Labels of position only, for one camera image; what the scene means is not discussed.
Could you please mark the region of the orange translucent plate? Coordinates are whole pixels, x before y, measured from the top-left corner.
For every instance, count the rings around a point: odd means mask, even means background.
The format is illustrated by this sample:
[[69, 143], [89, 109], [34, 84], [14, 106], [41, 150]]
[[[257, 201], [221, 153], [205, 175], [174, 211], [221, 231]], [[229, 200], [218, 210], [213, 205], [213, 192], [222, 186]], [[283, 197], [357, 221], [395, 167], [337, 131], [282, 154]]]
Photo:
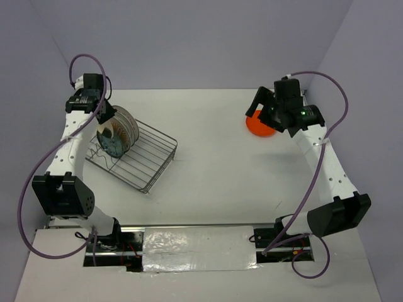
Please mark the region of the orange translucent plate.
[[258, 137], [271, 137], [276, 133], [276, 130], [263, 124], [258, 116], [261, 110], [256, 110], [251, 117], [246, 117], [246, 127], [253, 134]]

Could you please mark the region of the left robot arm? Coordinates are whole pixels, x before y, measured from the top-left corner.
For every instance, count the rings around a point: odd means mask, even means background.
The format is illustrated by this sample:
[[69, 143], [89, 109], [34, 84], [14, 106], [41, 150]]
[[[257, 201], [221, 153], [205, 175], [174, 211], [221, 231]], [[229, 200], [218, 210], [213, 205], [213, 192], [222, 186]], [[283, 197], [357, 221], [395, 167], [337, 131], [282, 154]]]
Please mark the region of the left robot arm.
[[74, 84], [75, 93], [65, 104], [63, 146], [43, 175], [33, 177], [32, 188], [46, 215], [70, 220], [89, 231], [96, 230], [98, 242], [110, 251], [123, 245], [116, 218], [95, 205], [94, 192], [83, 181], [83, 168], [96, 127], [113, 117], [114, 109], [103, 103], [97, 110], [106, 80], [101, 74], [84, 74]]

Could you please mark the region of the cream peach plate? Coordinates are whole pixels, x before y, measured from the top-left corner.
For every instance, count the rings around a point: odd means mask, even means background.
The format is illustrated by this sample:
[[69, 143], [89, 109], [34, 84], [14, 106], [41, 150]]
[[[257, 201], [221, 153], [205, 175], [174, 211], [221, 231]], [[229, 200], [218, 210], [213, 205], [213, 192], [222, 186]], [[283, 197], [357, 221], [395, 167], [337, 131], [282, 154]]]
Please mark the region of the cream peach plate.
[[114, 146], [118, 142], [116, 131], [113, 128], [113, 120], [114, 118], [111, 118], [96, 128], [96, 138], [103, 150]]

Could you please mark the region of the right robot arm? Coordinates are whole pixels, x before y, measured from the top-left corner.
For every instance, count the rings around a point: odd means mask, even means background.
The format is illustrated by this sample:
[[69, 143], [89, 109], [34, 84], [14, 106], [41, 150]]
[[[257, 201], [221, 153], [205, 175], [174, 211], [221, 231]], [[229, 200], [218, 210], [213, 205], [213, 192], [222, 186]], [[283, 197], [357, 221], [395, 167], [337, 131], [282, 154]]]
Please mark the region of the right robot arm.
[[299, 81], [284, 77], [274, 83], [273, 90], [259, 87], [246, 116], [257, 111], [260, 123], [289, 133], [313, 172], [297, 210], [276, 219], [275, 242], [287, 246], [303, 233], [322, 238], [356, 228], [372, 201], [346, 175], [331, 145], [331, 130], [317, 106], [304, 104]]

